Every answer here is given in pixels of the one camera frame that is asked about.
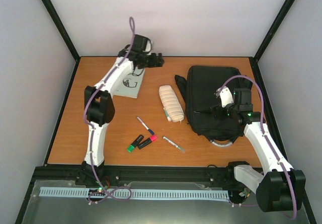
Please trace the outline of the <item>grey Great Gatsby book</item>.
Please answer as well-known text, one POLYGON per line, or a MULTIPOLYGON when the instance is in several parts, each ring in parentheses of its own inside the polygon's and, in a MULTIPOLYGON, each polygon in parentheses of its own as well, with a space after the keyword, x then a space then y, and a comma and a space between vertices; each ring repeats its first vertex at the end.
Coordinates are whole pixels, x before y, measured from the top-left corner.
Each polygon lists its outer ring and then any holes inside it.
POLYGON ((136 68, 129 73, 116 89, 114 95, 136 99, 143 81, 145 69, 136 68))

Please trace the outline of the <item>black student bag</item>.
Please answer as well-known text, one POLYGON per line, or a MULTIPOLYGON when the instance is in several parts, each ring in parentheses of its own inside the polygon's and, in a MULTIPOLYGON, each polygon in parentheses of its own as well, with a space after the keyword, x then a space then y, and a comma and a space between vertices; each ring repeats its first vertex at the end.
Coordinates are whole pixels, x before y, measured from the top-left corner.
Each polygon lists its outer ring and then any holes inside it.
POLYGON ((195 65, 189 68, 186 78, 174 76, 192 130, 218 147, 228 147, 243 135, 232 118, 215 114, 221 104, 216 91, 236 75, 240 75, 240 71, 235 67, 195 65))

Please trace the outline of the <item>beige ribbed pencil case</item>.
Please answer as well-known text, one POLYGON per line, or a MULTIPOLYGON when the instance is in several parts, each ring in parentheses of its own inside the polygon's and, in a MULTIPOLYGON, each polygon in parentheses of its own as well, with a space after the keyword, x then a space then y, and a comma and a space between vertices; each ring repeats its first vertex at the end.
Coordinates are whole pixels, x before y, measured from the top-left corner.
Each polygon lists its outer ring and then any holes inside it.
POLYGON ((172 122, 182 122, 184 120, 184 111, 172 87, 170 85, 160 86, 159 97, 172 122))

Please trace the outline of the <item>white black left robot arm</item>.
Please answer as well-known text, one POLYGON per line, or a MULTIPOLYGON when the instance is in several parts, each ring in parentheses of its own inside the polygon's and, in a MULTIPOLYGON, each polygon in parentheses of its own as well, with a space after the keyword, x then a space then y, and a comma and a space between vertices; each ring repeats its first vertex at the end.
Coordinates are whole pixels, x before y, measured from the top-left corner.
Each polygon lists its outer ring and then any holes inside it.
POLYGON ((106 75, 93 87, 85 88, 84 122, 89 127, 88 147, 82 168, 89 170, 87 179, 94 185, 104 181, 104 144, 109 123, 115 115, 113 95, 125 77, 135 69, 161 67, 161 53, 152 53, 149 38, 134 35, 133 42, 122 49, 106 75))

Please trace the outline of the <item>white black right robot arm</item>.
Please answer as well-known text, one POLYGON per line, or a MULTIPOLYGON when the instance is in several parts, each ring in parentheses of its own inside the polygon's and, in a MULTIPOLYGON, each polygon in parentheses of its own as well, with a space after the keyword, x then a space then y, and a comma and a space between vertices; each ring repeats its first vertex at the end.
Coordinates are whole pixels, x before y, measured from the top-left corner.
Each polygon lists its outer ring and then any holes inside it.
POLYGON ((301 170, 295 170, 276 146, 262 112, 255 112, 250 89, 219 88, 214 115, 231 118, 253 146, 262 166, 258 173, 248 164, 236 164, 233 176, 256 195, 263 212, 293 211, 301 209, 306 178, 301 170))

